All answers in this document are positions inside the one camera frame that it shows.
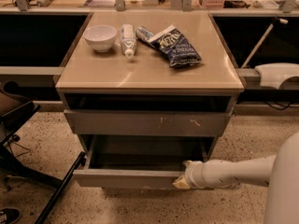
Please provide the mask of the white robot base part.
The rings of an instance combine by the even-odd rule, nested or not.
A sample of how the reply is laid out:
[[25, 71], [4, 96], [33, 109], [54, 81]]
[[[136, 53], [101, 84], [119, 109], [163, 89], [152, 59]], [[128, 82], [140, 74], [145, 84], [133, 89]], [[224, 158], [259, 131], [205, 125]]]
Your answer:
[[260, 86], [279, 89], [289, 78], [299, 77], [299, 64], [296, 63], [268, 63], [255, 67], [260, 75]]

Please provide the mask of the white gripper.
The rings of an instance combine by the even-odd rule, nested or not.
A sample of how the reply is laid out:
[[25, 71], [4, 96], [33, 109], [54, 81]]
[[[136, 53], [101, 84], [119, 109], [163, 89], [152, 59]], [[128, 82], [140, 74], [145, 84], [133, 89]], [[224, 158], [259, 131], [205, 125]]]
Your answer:
[[177, 189], [209, 189], [209, 185], [203, 178], [205, 164], [201, 161], [184, 161], [185, 173], [173, 181]]

